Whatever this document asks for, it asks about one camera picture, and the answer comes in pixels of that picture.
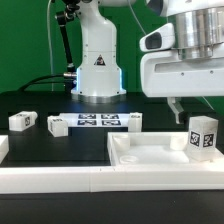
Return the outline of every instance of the warning label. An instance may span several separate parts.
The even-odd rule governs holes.
[[[105,62],[104,62],[104,60],[103,60],[102,55],[100,55],[100,56],[97,58],[97,60],[96,60],[96,62],[95,62],[94,65],[102,65],[102,66],[105,66],[105,65],[106,65]]]

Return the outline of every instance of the cable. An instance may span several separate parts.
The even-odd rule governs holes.
[[[51,75],[53,75],[54,74],[54,58],[53,58],[52,40],[51,40],[51,19],[50,19],[51,3],[52,3],[52,0],[49,0],[48,6],[47,6],[47,35],[48,35],[48,45],[49,45],[49,54],[50,54]]]
[[[205,100],[205,102],[208,104],[208,106],[212,109],[212,110],[215,110],[213,107],[212,107],[212,105],[208,102],[208,100],[203,96],[202,97],[204,100]]]
[[[55,83],[63,83],[64,84],[64,83],[71,83],[71,81],[73,81],[73,80],[70,80],[70,81],[66,80],[66,81],[34,82],[34,83],[29,83],[26,86],[24,85],[23,89],[20,90],[20,91],[24,91],[26,88],[28,88],[31,85],[55,84]]]
[[[42,76],[36,79],[31,80],[30,82],[26,83],[25,85],[21,86],[18,91],[23,91],[24,89],[26,89],[27,86],[29,86],[32,83],[36,83],[38,81],[44,80],[44,79],[52,79],[52,78],[63,78],[64,75],[63,74],[58,74],[58,75],[46,75],[46,76]]]
[[[144,35],[146,35],[145,30],[143,29],[143,27],[142,27],[141,23],[139,22],[139,20],[138,20],[138,18],[137,18],[137,16],[136,16],[136,14],[135,14],[135,12],[134,12],[134,10],[133,10],[132,6],[131,6],[131,2],[130,2],[130,0],[127,0],[127,1],[128,1],[129,8],[130,8],[130,10],[131,10],[131,13],[132,13],[132,15],[133,15],[133,16],[134,16],[134,18],[135,18],[135,21],[137,22],[138,26],[140,27],[140,29],[141,29],[142,33],[143,33]]]

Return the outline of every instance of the white block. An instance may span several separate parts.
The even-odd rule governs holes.
[[[48,130],[54,137],[68,136],[68,122],[58,116],[50,116],[47,119]]]
[[[142,131],[142,114],[130,113],[128,120],[128,132],[141,132]]]
[[[25,129],[33,126],[37,119],[36,112],[22,111],[9,117],[9,130],[10,131],[24,131]]]
[[[191,117],[187,155],[198,161],[212,160],[215,156],[218,120],[206,117]]]

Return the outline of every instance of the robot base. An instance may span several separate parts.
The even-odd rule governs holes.
[[[72,99],[77,101],[82,101],[85,103],[114,103],[119,101],[124,101],[126,99],[126,91],[122,91],[114,96],[86,96],[76,91],[72,90]]]

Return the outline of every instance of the blue light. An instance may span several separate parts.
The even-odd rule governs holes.
[[[122,89],[122,70],[120,69],[120,90]]]
[[[80,76],[80,71],[79,71],[79,68],[77,69],[76,71],[76,91],[79,91],[79,76]]]

